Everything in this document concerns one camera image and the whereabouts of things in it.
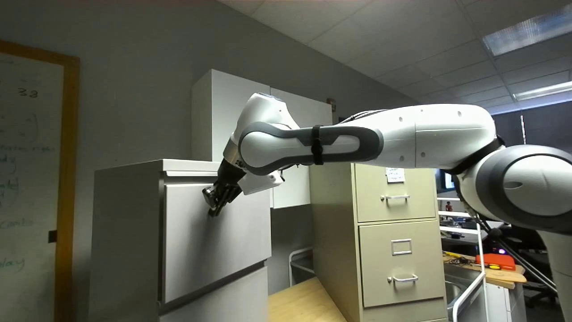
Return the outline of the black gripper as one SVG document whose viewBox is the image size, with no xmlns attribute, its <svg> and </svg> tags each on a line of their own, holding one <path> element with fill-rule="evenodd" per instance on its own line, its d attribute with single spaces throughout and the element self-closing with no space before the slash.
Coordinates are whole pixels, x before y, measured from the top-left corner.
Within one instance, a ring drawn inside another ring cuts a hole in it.
<svg viewBox="0 0 572 322">
<path fill-rule="evenodd" d="M 220 162 L 219 176 L 213 184 L 213 187 L 204 187 L 202 194 L 208 201 L 208 214 L 219 216 L 220 205 L 226 205 L 227 201 L 233 201 L 240 192 L 242 187 L 238 185 L 238 180 L 245 176 L 245 171 L 227 160 Z"/>
</svg>

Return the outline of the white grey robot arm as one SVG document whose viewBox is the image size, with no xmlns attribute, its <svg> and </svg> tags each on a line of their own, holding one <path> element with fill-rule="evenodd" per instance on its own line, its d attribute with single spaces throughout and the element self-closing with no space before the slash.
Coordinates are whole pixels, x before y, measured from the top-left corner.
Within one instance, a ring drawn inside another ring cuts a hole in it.
<svg viewBox="0 0 572 322">
<path fill-rule="evenodd" d="M 572 155 L 546 144 L 505 144 L 492 114 L 472 103 L 421 103 L 356 112 L 335 124 L 299 124 L 285 99 L 253 94 L 229 135 L 213 214 L 238 194 L 283 182 L 297 164 L 367 162 L 435 167 L 455 176 L 476 212 L 540 232 L 565 319 L 572 319 Z"/>
</svg>

